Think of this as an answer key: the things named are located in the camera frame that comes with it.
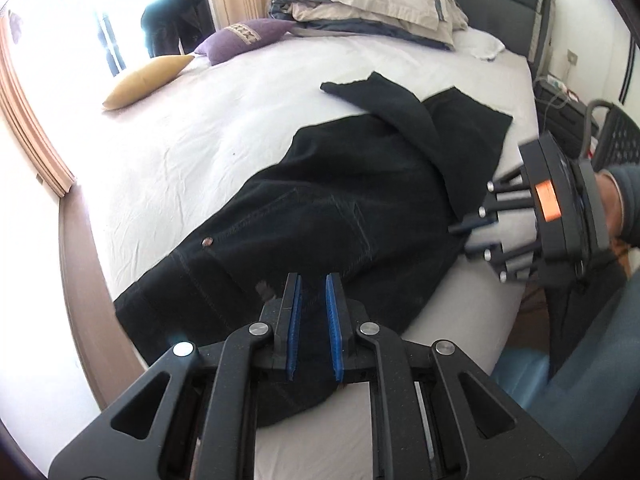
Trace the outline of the person right hand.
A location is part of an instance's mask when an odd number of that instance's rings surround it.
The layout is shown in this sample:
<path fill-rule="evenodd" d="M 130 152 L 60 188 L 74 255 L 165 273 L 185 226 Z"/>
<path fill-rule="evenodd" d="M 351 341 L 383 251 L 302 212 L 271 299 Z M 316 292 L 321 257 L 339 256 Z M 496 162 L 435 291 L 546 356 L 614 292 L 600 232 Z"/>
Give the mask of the person right hand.
<path fill-rule="evenodd" d="M 604 209 L 608 235 L 611 238 L 619 237 L 624 225 L 623 202 L 620 197 L 620 190 L 614 178 L 607 172 L 598 172 L 596 180 Z"/>

